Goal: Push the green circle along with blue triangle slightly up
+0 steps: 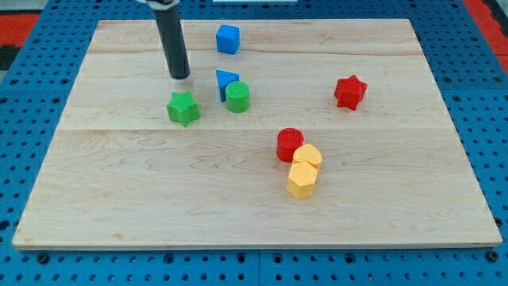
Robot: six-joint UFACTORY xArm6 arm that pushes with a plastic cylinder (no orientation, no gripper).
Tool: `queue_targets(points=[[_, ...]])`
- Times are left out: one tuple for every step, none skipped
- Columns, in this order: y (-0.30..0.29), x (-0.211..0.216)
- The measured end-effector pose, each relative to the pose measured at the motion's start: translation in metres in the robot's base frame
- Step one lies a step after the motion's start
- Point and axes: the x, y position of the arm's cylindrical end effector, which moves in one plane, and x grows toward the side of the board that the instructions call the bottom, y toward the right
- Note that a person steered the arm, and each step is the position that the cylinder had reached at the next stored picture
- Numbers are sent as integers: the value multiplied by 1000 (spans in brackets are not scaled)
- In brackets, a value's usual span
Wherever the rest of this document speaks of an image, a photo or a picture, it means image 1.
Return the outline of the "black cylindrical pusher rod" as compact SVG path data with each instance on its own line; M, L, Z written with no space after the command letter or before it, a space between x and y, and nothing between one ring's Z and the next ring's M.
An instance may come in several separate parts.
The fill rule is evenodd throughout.
M179 0L153 1L152 9L170 76L173 79L185 79L191 71L179 17Z

